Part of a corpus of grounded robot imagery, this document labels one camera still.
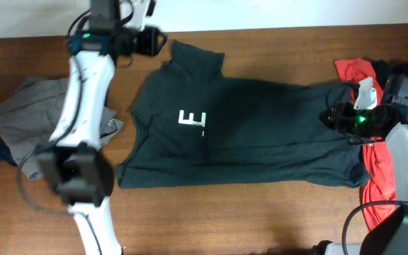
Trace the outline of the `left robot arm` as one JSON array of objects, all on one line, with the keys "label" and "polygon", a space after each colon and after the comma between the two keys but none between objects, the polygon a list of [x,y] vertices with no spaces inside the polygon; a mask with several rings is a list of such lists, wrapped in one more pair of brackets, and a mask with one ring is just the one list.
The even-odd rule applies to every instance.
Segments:
[{"label": "left robot arm", "polygon": [[155,0],[93,0],[67,38],[69,83],[49,142],[34,158],[68,206],[86,254],[122,254],[110,209],[114,170],[101,152],[101,123],[119,57],[156,56],[167,37],[146,25]]}]

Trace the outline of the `dark green Nike t-shirt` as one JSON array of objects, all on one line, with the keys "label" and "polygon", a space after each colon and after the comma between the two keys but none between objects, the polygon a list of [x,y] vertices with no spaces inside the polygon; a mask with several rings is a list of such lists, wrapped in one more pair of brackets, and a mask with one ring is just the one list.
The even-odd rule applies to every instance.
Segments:
[{"label": "dark green Nike t-shirt", "polygon": [[362,148],[319,114],[344,84],[301,86],[225,77],[222,53],[174,41],[132,107],[136,139],[116,169],[121,188],[307,181],[358,188]]}]

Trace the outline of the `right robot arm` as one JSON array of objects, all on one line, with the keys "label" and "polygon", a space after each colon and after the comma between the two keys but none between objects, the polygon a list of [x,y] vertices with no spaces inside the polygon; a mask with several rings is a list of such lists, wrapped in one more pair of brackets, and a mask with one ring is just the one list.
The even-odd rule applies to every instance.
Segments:
[{"label": "right robot arm", "polygon": [[346,241],[349,224],[358,212],[375,206],[364,203],[345,220],[341,242],[321,242],[322,254],[408,254],[408,76],[393,74],[386,82],[381,101],[374,88],[361,82],[354,103],[336,102],[320,113],[330,129],[364,144],[384,142],[390,153],[395,178],[395,210],[369,231],[360,244]]}]

